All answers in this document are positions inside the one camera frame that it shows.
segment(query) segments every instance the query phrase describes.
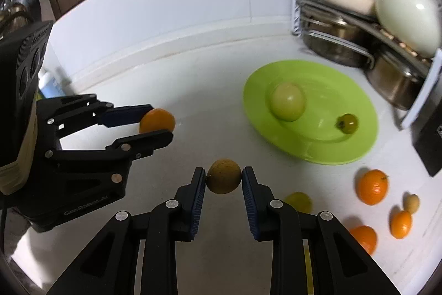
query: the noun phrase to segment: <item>stainless steel pot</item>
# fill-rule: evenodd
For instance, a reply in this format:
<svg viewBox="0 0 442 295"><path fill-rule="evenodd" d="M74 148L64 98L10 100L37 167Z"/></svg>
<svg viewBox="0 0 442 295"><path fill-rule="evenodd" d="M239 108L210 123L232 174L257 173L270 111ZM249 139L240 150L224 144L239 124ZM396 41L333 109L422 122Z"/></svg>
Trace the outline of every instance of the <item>stainless steel pot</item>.
<svg viewBox="0 0 442 295"><path fill-rule="evenodd" d="M385 45L375 53L373 69L366 70L367 79L374 89L390 104L408 110L417 98L424 80L409 66L401 62L400 55Z"/></svg>
<svg viewBox="0 0 442 295"><path fill-rule="evenodd" d="M302 6L301 27L302 40L320 56L348 67L374 65L374 57L366 50L371 36L341 17Z"/></svg>

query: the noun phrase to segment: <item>white bottle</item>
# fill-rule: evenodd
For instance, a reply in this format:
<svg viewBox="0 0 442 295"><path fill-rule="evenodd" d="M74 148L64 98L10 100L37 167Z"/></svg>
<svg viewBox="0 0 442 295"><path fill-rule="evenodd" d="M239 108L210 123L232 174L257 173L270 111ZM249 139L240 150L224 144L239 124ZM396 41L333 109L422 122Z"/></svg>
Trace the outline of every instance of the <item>white bottle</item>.
<svg viewBox="0 0 442 295"><path fill-rule="evenodd" d="M43 67L38 71L38 88L45 98L66 96L52 73Z"/></svg>

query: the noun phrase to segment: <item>white countertop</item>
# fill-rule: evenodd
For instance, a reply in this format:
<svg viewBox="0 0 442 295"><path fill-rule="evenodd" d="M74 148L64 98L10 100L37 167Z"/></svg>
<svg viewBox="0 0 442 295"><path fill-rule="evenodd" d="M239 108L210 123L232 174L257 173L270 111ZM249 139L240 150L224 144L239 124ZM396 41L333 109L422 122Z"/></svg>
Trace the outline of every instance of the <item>white countertop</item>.
<svg viewBox="0 0 442 295"><path fill-rule="evenodd" d="M250 125L242 108L242 89L257 68L282 59L306 59L338 69L368 94L379 118L379 136L364 158L326 166L294 158L267 143ZM442 258L442 176L430 178L412 147L409 130L398 131L392 107L368 84L359 69L316 56L292 36L253 38L199 48L140 65L93 86L115 106L150 103L171 111L177 121L174 140L153 156L134 161L126 197L54 228L29 229L13 256L43 288L48 288L81 249L118 211L151 211L189 183L195 167L206 170L219 158L241 168L252 166L258 182L275 197L303 191L313 212L331 211L347 227L358 221L373 227L378 246L373 255L403 295L415 295ZM102 149L114 139L136 134L137 125L107 129L94 126L62 140L66 149ZM386 198L376 206L357 199L354 178L378 168L390 177ZM421 207L409 236L390 234L388 217L403 194L416 193ZM192 243L177 243L180 295L268 294L272 244L257 243L250 233L240 187L228 195L206 192L199 232Z"/></svg>

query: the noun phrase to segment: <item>dish rack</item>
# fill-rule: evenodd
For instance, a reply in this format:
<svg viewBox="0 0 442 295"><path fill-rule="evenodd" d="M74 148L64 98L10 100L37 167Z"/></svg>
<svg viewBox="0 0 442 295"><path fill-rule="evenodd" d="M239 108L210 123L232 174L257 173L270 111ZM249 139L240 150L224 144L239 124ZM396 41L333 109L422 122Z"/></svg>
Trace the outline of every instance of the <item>dish rack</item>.
<svg viewBox="0 0 442 295"><path fill-rule="evenodd" d="M347 47L352 51L355 51L359 54L366 56L368 59L373 59L373 56L370 52L353 42L350 42L345 39L341 39L337 36L333 36L327 33L323 33L316 30L304 30L301 25L301 7L307 5L316 9L320 9L321 11L328 12L335 16L341 17L348 24L354 25L368 34L376 38L381 43L388 46L390 49L394 50L392 54L398 58L399 62L404 62L411 69L413 69L417 74L419 74L423 79L422 88L416 97L413 105L408 110L405 117L401 120L400 128L406 129L408 128L418 117L419 112L421 111L424 103L427 101L430 92L433 89L433 86L436 84L440 70L442 68L442 51L440 48L437 49L432 62L421 62L415 56L413 56L409 51L402 48L399 44L395 43L391 38L388 37L385 32L381 29L373 26L373 23L376 22L375 18L370 18L367 16L360 16L356 14L352 14L348 11L342 11L336 9L336 7L330 7L328 5L323 4L322 2L318 2L317 0L292 0L292 18L291 18L291 32L295 36L302 36L303 32L309 32L309 36L327 40L331 43L335 43L337 45L341 45L343 47Z"/></svg>

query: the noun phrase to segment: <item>small orange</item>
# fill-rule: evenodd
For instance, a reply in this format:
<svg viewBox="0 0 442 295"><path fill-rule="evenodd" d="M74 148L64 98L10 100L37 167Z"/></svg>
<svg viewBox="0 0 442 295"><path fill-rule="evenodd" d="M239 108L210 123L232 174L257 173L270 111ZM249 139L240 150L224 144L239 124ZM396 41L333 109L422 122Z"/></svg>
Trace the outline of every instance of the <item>small orange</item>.
<svg viewBox="0 0 442 295"><path fill-rule="evenodd" d="M395 214L390 223L391 234L396 239L403 239L408 235L412 228L413 220L409 211L402 210Z"/></svg>
<svg viewBox="0 0 442 295"><path fill-rule="evenodd" d="M373 228L369 226L357 226L350 230L350 234L356 239L357 242L364 248L368 254L373 254L377 245L377 235Z"/></svg>
<svg viewBox="0 0 442 295"><path fill-rule="evenodd" d="M357 196L367 205L379 203L388 191L388 177L380 170L370 170L357 183Z"/></svg>
<svg viewBox="0 0 442 295"><path fill-rule="evenodd" d="M140 121L140 133L154 132L161 129L167 129L169 132L173 132L173 129L175 129L175 118L167 110L152 109Z"/></svg>

